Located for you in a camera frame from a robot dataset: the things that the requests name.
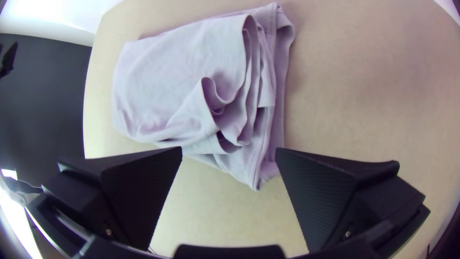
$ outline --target beige table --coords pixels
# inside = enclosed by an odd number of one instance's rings
[[[107,13],[92,50],[84,101],[86,157],[154,149],[111,126],[112,71],[123,42],[269,0],[128,0]],[[312,153],[396,159],[431,215],[396,256],[418,258],[460,186],[460,28],[431,0],[282,0],[297,28],[286,86],[286,144]],[[280,244],[307,252],[281,178],[253,192],[185,158],[152,239],[178,244]]]

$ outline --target table surface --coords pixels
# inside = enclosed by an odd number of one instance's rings
[[[86,80],[87,158],[155,149],[111,125],[111,80],[125,41],[268,0],[128,0],[102,19]],[[449,220],[460,186],[460,28],[431,0],[281,0],[297,29],[286,85],[286,147],[400,161],[432,211],[396,258],[419,258]],[[307,247],[280,177],[260,192],[184,158],[151,245]]]

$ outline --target fabric fold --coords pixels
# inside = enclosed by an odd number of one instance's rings
[[[126,42],[113,77],[113,125],[138,142],[182,146],[257,190],[279,173],[294,37],[272,3]]]

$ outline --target dark background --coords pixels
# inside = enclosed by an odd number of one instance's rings
[[[14,70],[0,81],[0,168],[44,183],[62,155],[83,157],[83,95],[91,48],[0,34],[3,53],[19,47]]]

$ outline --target white wall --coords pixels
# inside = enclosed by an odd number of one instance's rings
[[[102,15],[123,0],[7,0],[0,33],[92,46]]]

